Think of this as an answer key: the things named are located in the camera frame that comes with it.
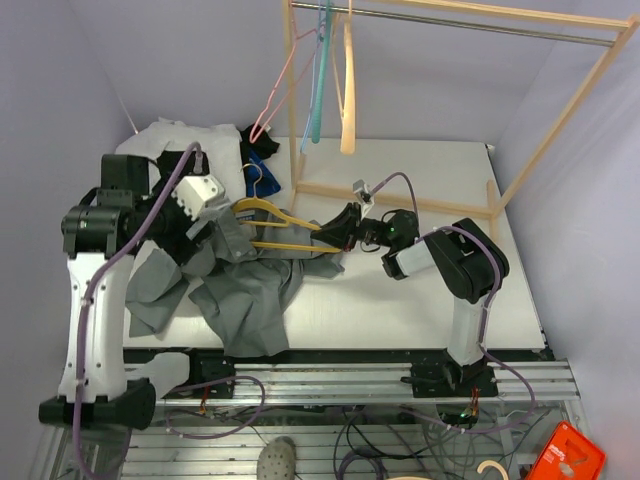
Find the yellow hanger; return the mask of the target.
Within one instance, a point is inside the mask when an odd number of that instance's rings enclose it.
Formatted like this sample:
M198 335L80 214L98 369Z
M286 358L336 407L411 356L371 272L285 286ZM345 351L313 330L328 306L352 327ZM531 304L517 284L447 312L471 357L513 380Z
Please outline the yellow hanger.
M242 220L242 223L256 226L256 227L271 227L271 228L287 228L291 225L305 228L309 231L319 230L318 225L306 222L297 217L293 217L283 210L279 209L272 202L263 198L255 196L244 197L233 204L231 210L234 214L240 214L249 210L264 211L277 219L276 222L260 221L260 220ZM321 254L337 254L341 251L339 249L330 246L314 246L314 245L301 245L301 244L289 244L278 242L266 242L266 241L251 241L252 245L260 249L270 250L290 250L290 251L303 251L311 253Z

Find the grey shirt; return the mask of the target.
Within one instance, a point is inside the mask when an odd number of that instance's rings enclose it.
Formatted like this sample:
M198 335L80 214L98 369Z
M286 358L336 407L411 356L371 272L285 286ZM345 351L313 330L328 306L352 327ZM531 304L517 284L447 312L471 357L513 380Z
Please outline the grey shirt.
M151 240L146 259L129 281L125 305L129 334L162 333L188 298L227 355L273 356L288 349L284 313L306 277L333 279L344 267L339 254L317 253L309 230L261 227L260 241L303 245L301 251L259 249L253 236L228 209L203 224L210 236L179 265L167 249Z

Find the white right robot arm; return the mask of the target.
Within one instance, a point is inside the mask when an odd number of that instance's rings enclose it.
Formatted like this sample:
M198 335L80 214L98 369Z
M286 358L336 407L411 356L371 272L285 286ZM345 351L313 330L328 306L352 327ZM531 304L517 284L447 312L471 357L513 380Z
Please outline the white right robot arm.
M386 247L382 266L387 276L404 280L431 267L437 269L454 297L453 324L440 375L450 394L465 394L476 383L487 359L485 335L491 304L510 273L502 250L471 219L421 235L415 212L395 209L380 219L366 218L352 202L311 233L311 238L343 252L361 242Z

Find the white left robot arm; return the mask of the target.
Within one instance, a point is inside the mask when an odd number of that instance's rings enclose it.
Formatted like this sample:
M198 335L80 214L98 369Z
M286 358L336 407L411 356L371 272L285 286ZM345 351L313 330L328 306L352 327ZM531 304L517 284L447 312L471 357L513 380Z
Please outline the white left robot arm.
M106 154L101 181L61 222L71 285L66 364L55 397L39 406L39 420L56 426L146 429L157 399L170 390L192 397L203 371L185 354L159 354L127 379L123 330L134 261L147 241L160 266L145 287L147 303L179 293L181 269L202 252L205 226L224 203L207 156L166 152L158 160Z

